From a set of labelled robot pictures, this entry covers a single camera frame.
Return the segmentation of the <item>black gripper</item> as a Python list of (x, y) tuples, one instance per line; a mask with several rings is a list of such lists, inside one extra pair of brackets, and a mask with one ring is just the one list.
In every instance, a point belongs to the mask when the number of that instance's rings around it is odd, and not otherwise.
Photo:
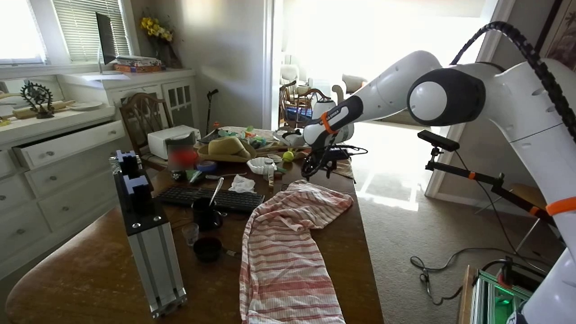
[(301, 175), (310, 180), (315, 173), (331, 171), (337, 168), (338, 148), (335, 144), (313, 146), (311, 151), (304, 157), (301, 166)]

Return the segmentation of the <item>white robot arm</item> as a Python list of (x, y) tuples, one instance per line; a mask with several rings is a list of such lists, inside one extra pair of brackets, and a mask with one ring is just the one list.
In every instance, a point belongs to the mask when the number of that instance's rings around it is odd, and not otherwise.
[(486, 27), (508, 36), (524, 60), (502, 70), (490, 63), (441, 65), (427, 51), (401, 58), (306, 124), (304, 142), (311, 151), (302, 175), (310, 178), (329, 168), (342, 128), (401, 112), (425, 126), (473, 124), (488, 139), (504, 139), (544, 195), (544, 211), (565, 243), (509, 324), (576, 324), (576, 74), (540, 58), (513, 25)]

